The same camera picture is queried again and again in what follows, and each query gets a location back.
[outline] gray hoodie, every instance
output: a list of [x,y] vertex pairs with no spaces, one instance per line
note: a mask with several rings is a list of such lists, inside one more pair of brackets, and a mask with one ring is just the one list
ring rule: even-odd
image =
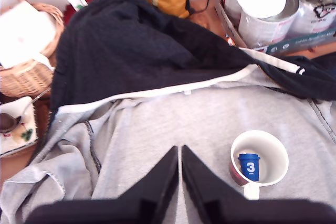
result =
[[[298,70],[275,57],[245,51],[284,71]],[[274,135],[289,156],[286,176],[262,187],[261,199],[308,198],[336,208],[335,102],[302,100],[272,88],[279,87],[257,65],[248,65],[203,82],[63,106],[42,151],[4,182],[1,223],[23,223],[37,206],[58,200],[116,198],[173,145],[187,144],[243,193],[228,166],[232,142],[248,130]],[[200,223],[181,178],[175,199],[164,223]]]

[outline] black hood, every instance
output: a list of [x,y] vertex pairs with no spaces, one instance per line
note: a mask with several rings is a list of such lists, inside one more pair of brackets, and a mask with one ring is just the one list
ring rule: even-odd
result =
[[336,77],[307,58],[283,58],[305,69],[289,73],[256,60],[146,0],[94,0],[74,15],[57,48],[51,109],[115,94],[209,80],[258,64],[285,92],[336,100]]

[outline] wicker basket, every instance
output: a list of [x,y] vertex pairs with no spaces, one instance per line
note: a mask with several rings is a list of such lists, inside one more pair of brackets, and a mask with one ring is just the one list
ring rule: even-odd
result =
[[[61,33],[64,30],[62,12],[48,4],[34,3],[31,4],[38,11],[44,11],[51,14],[56,20],[56,34],[54,39],[47,47],[40,52],[47,58],[55,57],[55,49],[57,47]],[[0,91],[8,97],[24,97],[26,95],[38,95],[46,90],[52,81],[53,72],[44,64],[29,60],[20,63],[11,68],[0,68],[1,86]]]

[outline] number 3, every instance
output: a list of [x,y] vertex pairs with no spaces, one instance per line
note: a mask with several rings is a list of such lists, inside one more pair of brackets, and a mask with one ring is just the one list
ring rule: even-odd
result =
[[252,162],[248,162],[246,165],[249,166],[249,168],[247,168],[247,171],[250,173],[253,173],[256,169],[254,168],[254,163]]

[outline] spoon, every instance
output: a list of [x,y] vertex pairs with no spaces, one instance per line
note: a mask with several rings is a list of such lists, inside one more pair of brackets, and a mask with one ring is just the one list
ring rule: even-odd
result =
[[17,118],[14,118],[7,113],[0,113],[0,133],[8,133],[16,129],[16,127],[22,123],[23,117],[25,116],[26,110],[29,108],[29,106],[36,102],[36,100],[40,99],[40,97],[42,97],[45,93],[50,91],[50,89],[51,88],[46,89],[37,97],[35,97],[30,103],[28,103],[22,114]]

